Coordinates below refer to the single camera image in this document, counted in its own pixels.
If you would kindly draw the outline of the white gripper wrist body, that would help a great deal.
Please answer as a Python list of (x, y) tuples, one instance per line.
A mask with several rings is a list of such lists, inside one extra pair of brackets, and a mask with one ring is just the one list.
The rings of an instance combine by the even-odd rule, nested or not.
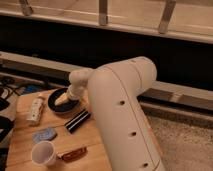
[(67, 96), (70, 100), (80, 100), (85, 93), (86, 85), (71, 84), (67, 89)]

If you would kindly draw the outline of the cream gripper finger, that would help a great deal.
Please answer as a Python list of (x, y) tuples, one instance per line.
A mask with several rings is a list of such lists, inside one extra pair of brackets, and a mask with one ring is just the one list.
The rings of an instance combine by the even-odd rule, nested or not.
[(60, 95), (60, 96), (55, 100), (55, 105), (58, 106), (58, 105), (67, 103), (68, 101), (69, 101), (69, 98), (68, 98), (67, 94), (66, 94), (66, 93), (63, 93), (62, 95)]

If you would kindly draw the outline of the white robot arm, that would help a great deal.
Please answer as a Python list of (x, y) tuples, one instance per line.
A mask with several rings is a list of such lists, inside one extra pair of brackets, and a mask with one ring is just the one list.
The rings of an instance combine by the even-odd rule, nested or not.
[(137, 100), (156, 77), (156, 66), (146, 57), (74, 70), (67, 92), (56, 100), (63, 104), (88, 93), (112, 171), (165, 171)]

